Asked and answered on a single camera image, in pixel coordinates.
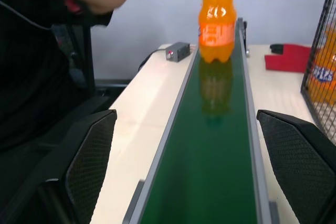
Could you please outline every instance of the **red cloth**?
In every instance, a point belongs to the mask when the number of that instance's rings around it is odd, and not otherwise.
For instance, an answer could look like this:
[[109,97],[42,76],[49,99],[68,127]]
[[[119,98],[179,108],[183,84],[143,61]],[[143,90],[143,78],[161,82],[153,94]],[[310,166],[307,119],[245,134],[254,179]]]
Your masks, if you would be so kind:
[[282,55],[265,55],[266,69],[304,73],[309,55],[310,47],[284,44]]

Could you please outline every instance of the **black cable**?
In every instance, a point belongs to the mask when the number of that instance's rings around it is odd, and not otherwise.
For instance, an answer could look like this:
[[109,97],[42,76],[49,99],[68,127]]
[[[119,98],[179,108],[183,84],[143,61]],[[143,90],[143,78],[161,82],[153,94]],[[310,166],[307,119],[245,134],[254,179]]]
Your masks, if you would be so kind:
[[149,58],[152,56],[152,54],[155,53],[155,52],[158,52],[158,51],[166,51],[166,49],[157,49],[157,50],[151,52],[151,54],[148,55],[148,56],[146,57],[146,59],[143,60],[143,62],[141,62],[140,66],[139,66],[139,69],[138,69],[138,72],[141,70],[141,68],[143,67],[143,65],[146,64],[146,62],[149,60]]

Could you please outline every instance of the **white wall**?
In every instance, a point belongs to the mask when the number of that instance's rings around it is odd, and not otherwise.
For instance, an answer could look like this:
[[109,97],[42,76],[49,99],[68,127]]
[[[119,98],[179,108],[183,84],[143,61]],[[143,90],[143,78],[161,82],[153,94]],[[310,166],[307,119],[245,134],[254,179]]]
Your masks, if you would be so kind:
[[[249,44],[312,43],[324,0],[235,0],[248,21]],[[159,45],[197,43],[201,0],[128,0],[107,28],[92,30],[94,73],[101,79],[136,75]]]

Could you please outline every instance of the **wire mesh cage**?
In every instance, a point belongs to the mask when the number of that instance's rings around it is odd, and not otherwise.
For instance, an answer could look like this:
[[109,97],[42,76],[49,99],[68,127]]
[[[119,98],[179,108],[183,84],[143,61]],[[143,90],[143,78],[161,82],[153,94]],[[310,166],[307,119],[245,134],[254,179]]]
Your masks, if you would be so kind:
[[336,1],[325,0],[301,93],[316,125],[336,145]]

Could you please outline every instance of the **person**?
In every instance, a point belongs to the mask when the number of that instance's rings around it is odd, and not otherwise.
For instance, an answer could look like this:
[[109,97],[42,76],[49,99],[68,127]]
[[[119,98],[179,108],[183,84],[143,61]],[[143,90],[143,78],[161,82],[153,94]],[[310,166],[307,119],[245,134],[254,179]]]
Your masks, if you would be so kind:
[[43,135],[85,99],[53,24],[107,25],[126,0],[0,0],[0,153]]

